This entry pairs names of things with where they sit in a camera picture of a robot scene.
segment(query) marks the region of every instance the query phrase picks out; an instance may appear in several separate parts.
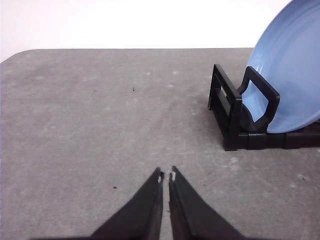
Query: gray speckled surface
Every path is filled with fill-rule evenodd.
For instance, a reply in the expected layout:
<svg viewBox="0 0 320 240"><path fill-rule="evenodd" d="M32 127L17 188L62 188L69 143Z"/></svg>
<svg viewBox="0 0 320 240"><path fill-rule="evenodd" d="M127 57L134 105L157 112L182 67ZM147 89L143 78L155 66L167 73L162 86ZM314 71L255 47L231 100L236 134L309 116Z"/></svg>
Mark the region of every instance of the gray speckled surface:
<svg viewBox="0 0 320 240"><path fill-rule="evenodd" d="M4 61L2 239L88 236L155 167L177 165L244 235L319 240L320 149L226 152L207 109L213 64L238 86L251 50L31 50ZM162 240L168 199L165 182Z"/></svg>

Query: plate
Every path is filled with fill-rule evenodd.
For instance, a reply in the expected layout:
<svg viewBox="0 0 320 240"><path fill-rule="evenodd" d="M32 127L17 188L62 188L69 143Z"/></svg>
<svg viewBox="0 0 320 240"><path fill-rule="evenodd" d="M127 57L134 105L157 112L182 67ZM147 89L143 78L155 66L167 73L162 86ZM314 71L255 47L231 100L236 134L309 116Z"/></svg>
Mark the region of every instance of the plate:
<svg viewBox="0 0 320 240"><path fill-rule="evenodd" d="M280 94L268 133L291 132L320 119L320 0L291 1L266 28L247 65ZM253 121L268 104L252 82L242 102Z"/></svg>

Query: dish rack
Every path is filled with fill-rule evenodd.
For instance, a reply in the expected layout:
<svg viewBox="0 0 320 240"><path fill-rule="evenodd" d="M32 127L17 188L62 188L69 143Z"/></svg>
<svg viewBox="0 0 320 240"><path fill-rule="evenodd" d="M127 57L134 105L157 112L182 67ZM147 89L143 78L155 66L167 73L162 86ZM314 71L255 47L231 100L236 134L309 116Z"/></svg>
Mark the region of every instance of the dish rack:
<svg viewBox="0 0 320 240"><path fill-rule="evenodd" d="M256 122L241 97L250 81L268 100L264 115ZM245 69L241 86L236 89L222 67L213 66L208 108L220 127L224 150L320 147L320 120L295 131L267 133L279 102L279 93L253 67Z"/></svg>

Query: white wall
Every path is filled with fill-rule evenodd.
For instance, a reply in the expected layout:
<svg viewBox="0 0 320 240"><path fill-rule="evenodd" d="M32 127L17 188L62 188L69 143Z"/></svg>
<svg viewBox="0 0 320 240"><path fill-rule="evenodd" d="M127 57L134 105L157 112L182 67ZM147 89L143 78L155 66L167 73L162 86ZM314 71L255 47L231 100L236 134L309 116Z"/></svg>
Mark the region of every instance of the white wall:
<svg viewBox="0 0 320 240"><path fill-rule="evenodd" d="M1 61L55 48L254 47L289 0L1 0Z"/></svg>

